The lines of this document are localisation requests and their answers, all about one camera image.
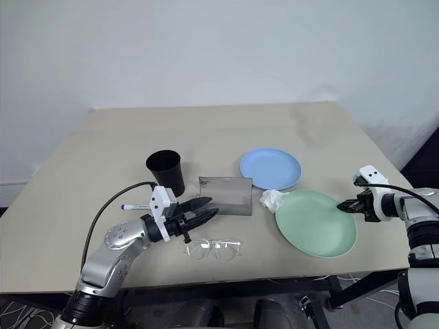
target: blue plate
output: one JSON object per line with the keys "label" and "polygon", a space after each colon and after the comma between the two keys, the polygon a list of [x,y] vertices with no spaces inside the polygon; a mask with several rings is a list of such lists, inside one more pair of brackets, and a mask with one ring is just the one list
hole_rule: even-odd
{"label": "blue plate", "polygon": [[254,149],[241,159],[241,174],[264,190],[283,190],[297,184],[302,175],[300,163],[281,149]]}

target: beige tabletop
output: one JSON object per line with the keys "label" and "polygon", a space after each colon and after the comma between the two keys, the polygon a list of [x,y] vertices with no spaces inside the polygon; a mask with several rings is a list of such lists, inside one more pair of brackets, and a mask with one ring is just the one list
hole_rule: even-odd
{"label": "beige tabletop", "polygon": [[[302,165],[301,181],[337,199],[354,198],[356,170],[374,165],[391,184],[405,178],[335,103],[197,108],[94,110],[59,146],[0,220],[0,279],[3,292],[70,291],[79,276],[82,248],[93,217],[124,187],[152,180],[145,159],[160,149],[182,158],[186,191],[195,197],[198,176],[240,177],[239,161],[258,147],[277,147]],[[144,212],[123,211],[122,203],[146,203],[149,187],[120,197],[103,213],[91,251],[104,233]],[[191,232],[213,240],[242,242],[241,254],[222,262],[213,254],[193,260],[182,237],[153,245],[134,262],[125,287],[152,287],[396,269],[408,266],[405,227],[400,220],[365,223],[361,215],[356,246],[340,258],[316,258],[290,245],[274,215],[253,188],[253,216],[218,215]]]}

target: eyeglasses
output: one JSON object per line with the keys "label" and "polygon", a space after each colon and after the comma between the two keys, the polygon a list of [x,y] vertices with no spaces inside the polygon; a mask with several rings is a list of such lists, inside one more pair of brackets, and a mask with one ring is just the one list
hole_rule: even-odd
{"label": "eyeglasses", "polygon": [[242,243],[233,239],[223,239],[219,241],[209,241],[206,238],[194,238],[186,244],[186,251],[190,258],[202,260],[209,255],[213,247],[217,259],[228,262],[241,251]]}

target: white tissue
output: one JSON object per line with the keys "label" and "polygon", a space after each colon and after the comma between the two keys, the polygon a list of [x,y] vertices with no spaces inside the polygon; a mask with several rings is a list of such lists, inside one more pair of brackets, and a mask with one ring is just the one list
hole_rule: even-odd
{"label": "white tissue", "polygon": [[282,196],[288,194],[289,192],[282,193],[277,190],[266,190],[264,193],[262,193],[262,197],[259,199],[259,202],[261,202],[272,214],[274,214],[276,210],[282,206]]}

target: plate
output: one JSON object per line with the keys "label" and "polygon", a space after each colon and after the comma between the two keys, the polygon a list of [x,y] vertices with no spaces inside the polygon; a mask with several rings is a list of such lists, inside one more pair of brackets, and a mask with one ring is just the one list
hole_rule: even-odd
{"label": "plate", "polygon": [[255,149],[242,157],[239,168],[255,187],[264,190],[292,187],[302,175],[299,161],[281,149]]}
{"label": "plate", "polygon": [[277,225],[294,247],[307,254],[343,256],[357,242],[357,225],[352,214],[337,209],[338,204],[319,192],[291,192],[276,211]]}

